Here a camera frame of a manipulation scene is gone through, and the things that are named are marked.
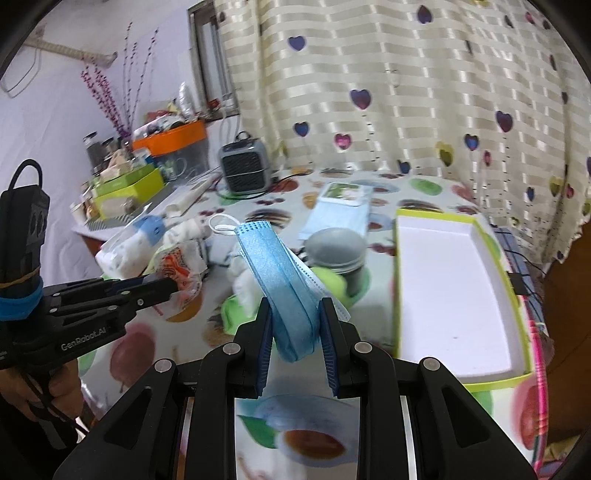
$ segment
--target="gray canister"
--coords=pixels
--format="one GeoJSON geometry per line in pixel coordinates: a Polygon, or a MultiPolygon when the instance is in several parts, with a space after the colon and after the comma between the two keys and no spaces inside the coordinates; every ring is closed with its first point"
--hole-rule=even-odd
{"type": "Polygon", "coordinates": [[[360,292],[367,243],[358,233],[348,228],[326,228],[309,237],[304,248],[313,265],[343,275],[349,297],[360,292]]]}

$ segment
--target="white ear loop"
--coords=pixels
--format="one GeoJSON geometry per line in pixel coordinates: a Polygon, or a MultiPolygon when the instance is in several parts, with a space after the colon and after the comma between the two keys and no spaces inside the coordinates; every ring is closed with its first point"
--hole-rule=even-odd
{"type": "Polygon", "coordinates": [[[212,215],[209,218],[209,220],[207,220],[207,224],[209,225],[209,228],[212,229],[213,233],[217,233],[218,235],[232,236],[232,235],[236,235],[234,230],[241,223],[238,220],[236,220],[232,215],[228,215],[227,213],[215,213],[214,215],[212,215]],[[212,225],[212,220],[217,217],[227,218],[228,220],[234,222],[235,225],[227,225],[225,223],[219,223],[217,225],[212,225]]]}

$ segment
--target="white wall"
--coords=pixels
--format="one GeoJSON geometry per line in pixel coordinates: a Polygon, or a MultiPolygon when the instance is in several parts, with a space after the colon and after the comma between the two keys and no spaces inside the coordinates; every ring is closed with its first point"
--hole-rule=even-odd
{"type": "MultiPolygon", "coordinates": [[[[44,39],[98,53],[119,52],[119,59],[106,72],[120,95],[128,23],[134,22],[131,42],[139,43],[138,69],[158,27],[154,63],[148,67],[141,103],[167,100],[177,95],[180,82],[185,80],[187,69],[181,74],[178,63],[190,48],[186,11],[195,3],[197,0],[64,0],[42,21],[44,39]]],[[[14,85],[32,60],[32,49],[23,47],[5,75],[5,85],[14,85]]],[[[115,132],[82,82],[82,67],[79,61],[43,53],[41,71],[25,92],[16,99],[0,92],[0,189],[7,187],[18,164],[31,157],[41,164],[44,190],[51,197],[43,249],[46,284],[100,274],[82,240],[70,231],[73,219],[68,206],[77,201],[79,186],[90,176],[82,138],[97,131],[99,138],[105,139],[115,132]]],[[[219,149],[218,129],[217,125],[208,127],[211,153],[219,149]]],[[[21,184],[33,181],[34,172],[26,172],[21,184]]]]}

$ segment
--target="plastic bag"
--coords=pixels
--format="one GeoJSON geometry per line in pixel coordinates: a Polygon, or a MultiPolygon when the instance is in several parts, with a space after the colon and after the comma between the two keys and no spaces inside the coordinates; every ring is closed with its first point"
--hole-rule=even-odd
{"type": "Polygon", "coordinates": [[[160,217],[144,215],[103,244],[95,258],[110,278],[127,280],[142,274],[164,236],[160,217]]]}
{"type": "Polygon", "coordinates": [[[181,113],[187,120],[191,120],[195,117],[195,106],[193,102],[193,96],[187,86],[186,82],[181,83],[178,89],[178,105],[181,109],[181,113]]]}
{"type": "Polygon", "coordinates": [[[152,308],[169,322],[190,320],[201,308],[201,275],[207,270],[198,241],[186,240],[173,247],[161,248],[152,263],[154,272],[144,281],[172,278],[178,287],[178,292],[173,293],[169,301],[152,308]]]}

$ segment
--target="blue face mask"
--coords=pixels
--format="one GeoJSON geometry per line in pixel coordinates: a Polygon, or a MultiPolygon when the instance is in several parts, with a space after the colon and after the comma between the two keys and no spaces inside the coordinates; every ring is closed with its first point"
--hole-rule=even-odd
{"type": "Polygon", "coordinates": [[[210,222],[210,226],[216,233],[236,235],[244,259],[271,305],[273,337],[286,362],[296,362],[314,352],[320,338],[318,306],[322,298],[332,297],[339,319],[350,319],[342,304],[285,247],[269,222],[220,225],[221,228],[210,222]]]}

